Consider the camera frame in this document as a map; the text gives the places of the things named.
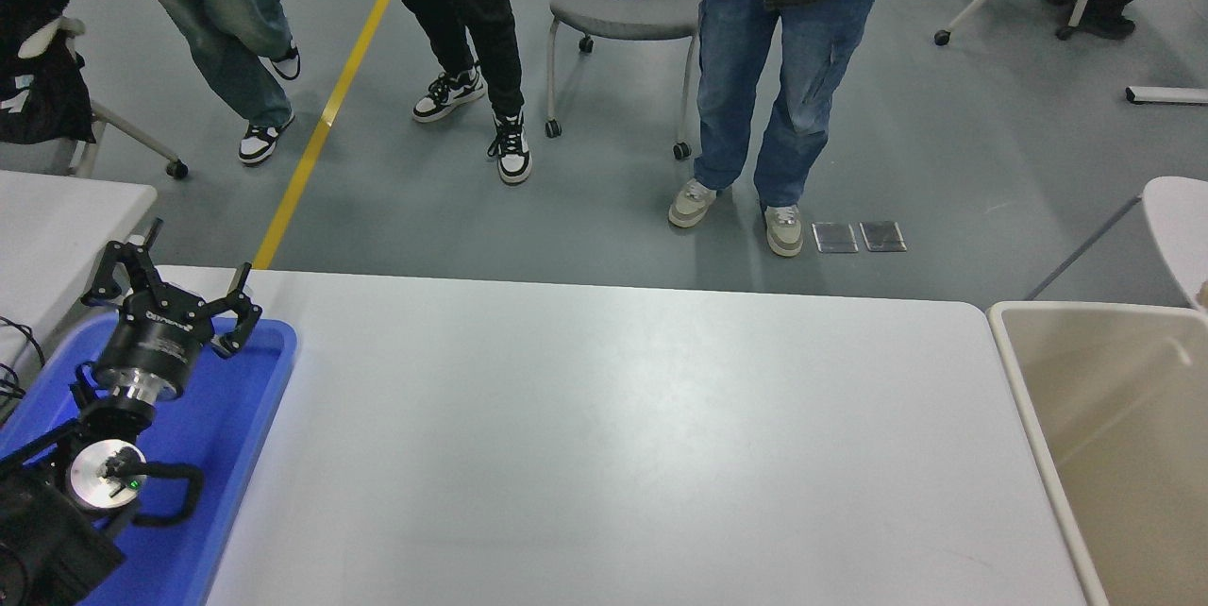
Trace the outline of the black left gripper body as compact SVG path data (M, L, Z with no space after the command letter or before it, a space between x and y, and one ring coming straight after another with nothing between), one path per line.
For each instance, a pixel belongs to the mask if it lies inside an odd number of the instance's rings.
M194 297L170 299L167 310L152 295L129 295L118 311L117 326L95 361L94 379L114 386L118 379L143 371L172 386L186 386L210 339L210 322L201 317Z

